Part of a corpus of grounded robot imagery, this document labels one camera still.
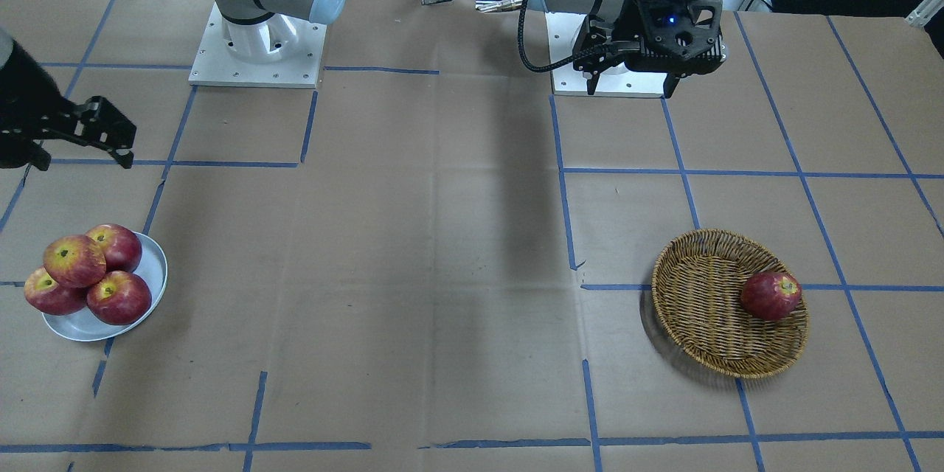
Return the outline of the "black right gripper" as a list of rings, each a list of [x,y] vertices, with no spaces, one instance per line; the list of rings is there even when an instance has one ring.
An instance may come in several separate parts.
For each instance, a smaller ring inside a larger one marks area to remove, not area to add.
[[[36,143],[44,117],[44,138],[104,150],[124,169],[133,167],[137,126],[107,98],[67,101],[52,77],[13,36],[1,31],[1,166],[31,165],[47,170],[49,153]]]

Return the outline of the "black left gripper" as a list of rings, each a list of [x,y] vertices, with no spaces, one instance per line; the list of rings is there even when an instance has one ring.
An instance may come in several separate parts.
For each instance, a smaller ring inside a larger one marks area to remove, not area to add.
[[[663,98],[682,79],[717,71],[727,60],[721,32],[722,0],[625,0],[613,27],[584,18],[571,52],[573,69],[593,96],[601,75],[664,73]]]

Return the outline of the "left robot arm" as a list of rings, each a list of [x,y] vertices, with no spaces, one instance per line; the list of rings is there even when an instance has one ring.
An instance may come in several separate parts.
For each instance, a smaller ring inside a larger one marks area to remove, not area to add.
[[[522,0],[520,23],[529,9],[545,15],[549,62],[518,52],[556,95],[668,98],[728,56],[723,0]]]

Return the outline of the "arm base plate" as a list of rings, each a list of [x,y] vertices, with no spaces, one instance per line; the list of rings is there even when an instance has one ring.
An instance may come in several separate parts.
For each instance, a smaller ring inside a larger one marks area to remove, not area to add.
[[[189,83],[217,88],[316,89],[328,28],[276,14],[235,24],[213,6]]]
[[[568,58],[575,45],[584,15],[577,13],[546,13],[547,44],[550,62]],[[594,97],[661,98],[664,96],[664,73],[635,72],[622,64],[600,73]],[[564,96],[588,96],[590,79],[572,64],[552,71],[553,92]]]

